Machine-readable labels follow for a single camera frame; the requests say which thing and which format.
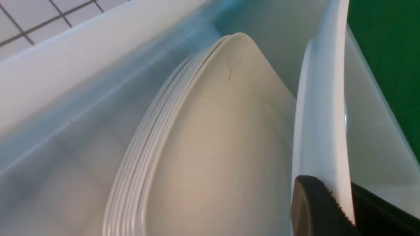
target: plastic bin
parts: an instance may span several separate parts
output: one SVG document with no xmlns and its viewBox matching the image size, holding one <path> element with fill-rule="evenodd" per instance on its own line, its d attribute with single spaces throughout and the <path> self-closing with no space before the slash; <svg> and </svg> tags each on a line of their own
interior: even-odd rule
<svg viewBox="0 0 420 236">
<path fill-rule="evenodd" d="M 325 4 L 131 1 L 0 64 L 1 234 L 100 234 L 153 97 L 183 59 L 223 35 L 248 34 L 296 96 Z M 351 180 L 420 217 L 419 165 L 349 29 L 344 63 Z"/>
</svg>

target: grout line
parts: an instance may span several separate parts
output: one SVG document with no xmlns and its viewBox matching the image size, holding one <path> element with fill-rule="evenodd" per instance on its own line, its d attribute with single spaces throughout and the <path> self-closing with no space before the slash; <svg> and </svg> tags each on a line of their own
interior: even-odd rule
<svg viewBox="0 0 420 236">
<path fill-rule="evenodd" d="M 99 10 L 101 10 L 101 12 L 104 13 L 104 10 L 102 9 L 101 6 L 99 6 L 99 3 L 96 0 L 95 0 L 95 4 L 99 8 Z"/>
<path fill-rule="evenodd" d="M 63 15 L 63 13 L 60 11 L 60 9 L 58 8 L 58 6 L 53 2 L 53 0 L 49 0 L 49 1 L 54 6 L 54 8 L 58 11 L 58 13 L 60 14 L 60 16 L 66 21 L 66 23 L 68 24 L 68 26 L 70 26 L 70 28 L 72 28 L 73 26 L 70 24 L 70 22 L 67 20 L 67 18 Z"/>
<path fill-rule="evenodd" d="M 13 37 L 11 37 L 11 38 L 3 41 L 3 42 L 0 42 L 0 47 L 3 47 L 4 45 L 6 45 L 6 44 L 8 44 L 10 42 L 13 42 L 13 41 L 15 41 L 16 39 L 18 39 L 18 38 L 20 38 L 22 36 L 23 36 L 22 34 L 18 34 L 18 35 L 15 35 L 15 36 L 13 36 Z"/>
<path fill-rule="evenodd" d="M 35 27 L 32 27 L 32 28 L 28 29 L 25 33 L 26 33 L 26 34 L 30 34 L 30 33 L 34 32 L 35 30 L 37 30 L 37 29 L 39 29 L 39 28 L 42 28 L 42 27 L 44 27 L 44 26 L 48 25 L 49 23 L 51 23 L 51 22 L 53 22 L 53 21 L 55 21 L 55 20 L 58 20 L 58 19 L 60 19 L 60 18 L 61 18 L 61 16 L 54 16 L 53 18 L 51 18 L 51 19 L 49 19 L 49 20 L 45 21 L 44 23 L 41 23 L 41 24 L 39 24 L 39 25 L 37 25 L 37 26 L 35 26 Z"/>
<path fill-rule="evenodd" d="M 22 36 L 24 36 L 30 44 L 35 45 L 34 41 L 32 41 L 28 35 L 23 31 L 23 29 L 20 27 L 20 25 L 13 19 L 13 17 L 6 11 L 6 9 L 1 5 L 0 3 L 0 8 L 1 10 L 4 12 L 4 14 L 7 15 L 7 17 L 12 21 L 12 23 L 18 28 L 18 30 L 20 31 L 20 33 L 22 34 Z"/>
<path fill-rule="evenodd" d="M 80 8 L 83 8 L 83 7 L 85 7 L 85 6 L 87 6 L 87 5 L 91 4 L 91 3 L 94 3 L 95 1 L 96 0 L 90 0 L 90 1 L 88 1 L 86 3 L 83 3 L 82 5 L 78 5 L 77 7 L 75 7 L 73 9 L 70 9 L 70 10 L 64 12 L 63 15 L 66 16 L 66 15 L 68 15 L 70 13 L 73 13 L 73 12 L 77 11 Z"/>
</svg>

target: white tile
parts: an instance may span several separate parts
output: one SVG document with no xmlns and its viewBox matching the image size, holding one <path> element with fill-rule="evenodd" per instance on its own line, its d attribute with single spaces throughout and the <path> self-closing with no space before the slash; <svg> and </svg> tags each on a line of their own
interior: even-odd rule
<svg viewBox="0 0 420 236">
<path fill-rule="evenodd" d="M 66 16 L 67 20 L 71 25 L 76 26 L 87 20 L 94 18 L 95 16 L 100 15 L 102 12 L 99 10 L 96 4 L 91 3 L 83 8 L 78 9 L 75 12 L 72 12 Z"/>
<path fill-rule="evenodd" d="M 78 7 L 89 0 L 52 0 L 62 13 Z"/>
<path fill-rule="evenodd" d="M 20 33 L 18 28 L 12 23 L 12 21 L 2 10 L 0 10 L 0 29 L 0 42 L 8 40 L 9 38 Z"/>
<path fill-rule="evenodd" d="M 0 0 L 0 3 L 23 30 L 58 16 L 58 11 L 48 0 Z"/>
<path fill-rule="evenodd" d="M 40 43 L 46 39 L 49 39 L 65 30 L 70 29 L 70 26 L 64 21 L 63 18 L 55 20 L 42 28 L 35 30 L 28 36 L 34 41 L 34 43 Z"/>
<path fill-rule="evenodd" d="M 0 61 L 6 60 L 15 54 L 29 48 L 31 44 L 25 37 L 20 37 L 3 47 L 0 47 Z"/>
<path fill-rule="evenodd" d="M 102 10 L 109 11 L 123 3 L 128 3 L 128 0 L 98 0 L 97 3 L 102 8 Z"/>
</svg>

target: tiled floor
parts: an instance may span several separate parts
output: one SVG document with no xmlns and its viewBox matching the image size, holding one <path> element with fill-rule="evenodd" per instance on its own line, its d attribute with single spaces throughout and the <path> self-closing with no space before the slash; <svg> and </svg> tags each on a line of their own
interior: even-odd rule
<svg viewBox="0 0 420 236">
<path fill-rule="evenodd" d="M 0 62 L 129 0 L 0 0 Z"/>
</svg>

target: white plate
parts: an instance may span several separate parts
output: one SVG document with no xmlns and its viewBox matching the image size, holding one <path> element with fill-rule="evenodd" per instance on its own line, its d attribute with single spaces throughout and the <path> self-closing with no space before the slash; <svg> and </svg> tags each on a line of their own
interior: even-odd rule
<svg viewBox="0 0 420 236">
<path fill-rule="evenodd" d="M 147 140 L 147 135 L 150 133 L 153 127 L 153 123 L 157 119 L 157 115 L 162 110 L 162 101 L 165 99 L 165 93 L 169 92 L 169 86 L 171 85 L 171 82 L 175 79 L 175 76 L 182 70 L 182 68 L 190 61 L 190 59 L 191 57 L 185 59 L 169 76 L 165 84 L 163 84 L 159 92 L 156 94 L 152 104 L 149 106 L 147 112 L 144 115 L 144 118 L 140 122 L 136 133 L 133 135 L 130 145 L 124 155 L 123 161 L 120 164 L 120 168 L 115 177 L 112 189 L 109 193 L 108 202 L 103 217 L 103 235 L 108 235 L 111 233 L 110 227 L 113 224 L 112 212 L 115 211 L 115 208 L 118 207 L 118 205 L 123 203 L 121 202 L 121 194 L 123 193 L 122 189 L 126 189 L 127 187 L 125 186 L 128 185 L 128 183 L 131 181 L 134 170 L 130 169 L 133 168 L 133 165 L 136 162 L 135 152 L 144 146 L 144 143 Z"/>
<path fill-rule="evenodd" d="M 287 235 L 295 102 L 247 35 L 224 41 L 169 119 L 138 233 Z"/>
<path fill-rule="evenodd" d="M 141 164 L 141 168 L 136 169 L 136 173 L 133 177 L 133 182 L 131 183 L 131 194 L 128 196 L 128 204 L 125 206 L 123 219 L 125 222 L 123 227 L 123 235 L 134 235 L 136 230 L 136 222 L 137 222 L 137 209 L 139 205 L 139 200 L 141 197 L 142 187 L 146 178 L 147 169 L 151 160 L 154 158 L 154 151 L 156 147 L 161 142 L 162 130 L 166 128 L 166 124 L 170 119 L 169 114 L 172 113 L 174 110 L 179 107 L 179 103 L 182 97 L 185 94 L 186 88 L 188 87 L 189 82 L 194 78 L 195 74 L 197 74 L 198 70 L 207 60 L 207 58 L 212 54 L 212 52 L 227 38 L 228 36 L 222 37 L 218 40 L 212 48 L 207 51 L 203 51 L 200 55 L 197 56 L 195 64 L 192 63 L 190 69 L 185 72 L 184 78 L 180 80 L 179 84 L 177 85 L 177 92 L 173 92 L 171 97 L 169 98 L 169 102 L 165 105 L 165 108 L 162 111 L 162 115 L 159 117 L 159 121 L 157 121 L 157 128 L 153 131 L 153 135 L 150 136 L 150 143 L 147 144 L 145 150 L 142 153 L 141 160 L 143 160 Z"/>
<path fill-rule="evenodd" d="M 317 36 L 305 51 L 297 94 L 291 184 L 293 189 L 298 175 L 319 178 L 354 222 L 344 119 L 348 6 L 348 0 L 328 4 Z"/>
<path fill-rule="evenodd" d="M 182 83 L 182 81 L 184 80 L 184 77 L 187 73 L 189 73 L 189 71 L 191 71 L 192 67 L 195 67 L 197 65 L 197 58 L 201 58 L 202 54 L 198 53 L 193 59 L 190 60 L 190 62 L 183 68 L 182 73 L 179 73 L 176 81 L 174 81 L 173 84 L 173 90 L 171 92 L 171 94 L 168 95 L 168 99 L 166 100 L 166 102 L 163 104 L 164 106 L 167 106 L 166 104 L 173 104 L 173 94 L 178 94 L 179 93 L 179 84 Z M 136 153 L 136 158 L 138 159 L 138 162 L 136 164 L 136 166 L 134 166 L 133 169 L 133 174 L 132 174 L 132 179 L 131 181 L 128 183 L 127 185 L 127 189 L 126 189 L 126 195 L 125 195 L 125 199 L 124 199 L 124 204 L 120 205 L 119 208 L 119 215 L 118 217 L 118 222 L 119 222 L 119 227 L 116 228 L 116 233 L 121 234 L 121 235 L 127 235 L 129 228 L 127 227 L 127 225 L 129 225 L 130 223 L 130 219 L 132 218 L 130 215 L 130 207 L 133 205 L 133 201 L 135 200 L 135 197 L 133 196 L 133 185 L 143 185 L 144 181 L 141 181 L 138 179 L 138 175 L 142 175 L 143 172 L 147 171 L 150 159 L 149 156 L 147 155 L 150 152 L 150 149 L 152 149 L 156 143 L 156 135 L 159 135 L 160 130 L 161 130 L 161 120 L 166 118 L 166 111 L 164 109 L 161 110 L 159 116 L 157 117 L 157 119 L 154 121 L 153 123 L 153 128 L 150 132 L 150 134 L 147 137 L 147 140 L 145 140 L 145 144 L 144 147 L 139 150 Z"/>
</svg>

